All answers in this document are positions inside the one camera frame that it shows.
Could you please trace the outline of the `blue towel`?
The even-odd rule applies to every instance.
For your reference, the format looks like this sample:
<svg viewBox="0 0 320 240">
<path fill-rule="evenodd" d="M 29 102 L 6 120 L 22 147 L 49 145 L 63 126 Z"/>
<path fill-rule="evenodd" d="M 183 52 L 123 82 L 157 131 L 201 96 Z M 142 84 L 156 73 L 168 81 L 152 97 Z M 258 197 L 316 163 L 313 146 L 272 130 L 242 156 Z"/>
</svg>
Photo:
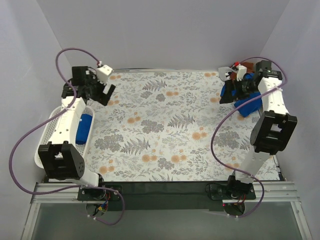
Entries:
<svg viewBox="0 0 320 240">
<path fill-rule="evenodd" d="M 253 80 L 255 81 L 255 86 L 256 86 L 256 92 L 251 93 L 250 96 L 246 99 L 234 99 L 234 101 L 231 102 L 233 103 L 233 106 L 235 108 L 239 108 L 241 105 L 246 103 L 244 106 L 240 107 L 237 110 L 239 114 L 242 115 L 243 117 L 248 117 L 250 114 L 259 110 L 259 108 L 262 106 L 262 100 L 261 98 L 258 98 L 261 95 L 261 93 L 258 90 L 255 74 L 246 73 L 246 75 L 253 75 Z"/>
<path fill-rule="evenodd" d="M 89 114 L 82 114 L 78 124 L 75 143 L 84 145 L 87 143 L 93 117 Z"/>
</svg>

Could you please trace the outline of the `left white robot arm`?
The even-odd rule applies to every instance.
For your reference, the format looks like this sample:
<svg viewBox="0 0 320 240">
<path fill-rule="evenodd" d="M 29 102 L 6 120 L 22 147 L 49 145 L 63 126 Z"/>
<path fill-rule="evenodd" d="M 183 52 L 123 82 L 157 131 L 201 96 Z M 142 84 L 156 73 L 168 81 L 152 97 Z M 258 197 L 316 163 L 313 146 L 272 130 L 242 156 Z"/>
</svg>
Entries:
<svg viewBox="0 0 320 240">
<path fill-rule="evenodd" d="M 87 102 L 108 105 L 116 88 L 108 83 L 113 69 L 100 64 L 96 69 L 73 66 L 71 70 L 72 78 L 63 86 L 61 106 L 51 113 L 44 127 L 34 161 L 49 179 L 90 186 L 89 194 L 101 200 L 107 193 L 101 184 L 103 177 L 85 166 L 95 120 Z"/>
</svg>

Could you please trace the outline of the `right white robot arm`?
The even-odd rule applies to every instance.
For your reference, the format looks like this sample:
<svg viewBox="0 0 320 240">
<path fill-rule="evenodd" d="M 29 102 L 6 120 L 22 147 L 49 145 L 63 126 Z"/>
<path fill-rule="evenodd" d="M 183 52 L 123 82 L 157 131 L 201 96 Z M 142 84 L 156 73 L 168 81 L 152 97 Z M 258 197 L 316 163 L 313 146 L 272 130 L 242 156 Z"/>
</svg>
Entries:
<svg viewBox="0 0 320 240">
<path fill-rule="evenodd" d="M 254 177 L 266 160 L 286 148 L 295 130 L 298 119 L 286 108 L 282 93 L 283 75 L 272 65 L 270 60 L 262 59 L 254 64 L 252 74 L 249 67 L 239 62 L 218 69 L 224 82 L 220 104 L 243 100 L 249 105 L 250 95 L 259 93 L 262 114 L 252 129 L 250 148 L 239 169 L 228 177 L 226 183 L 209 187 L 214 200 L 243 200 L 253 195 Z"/>
</svg>

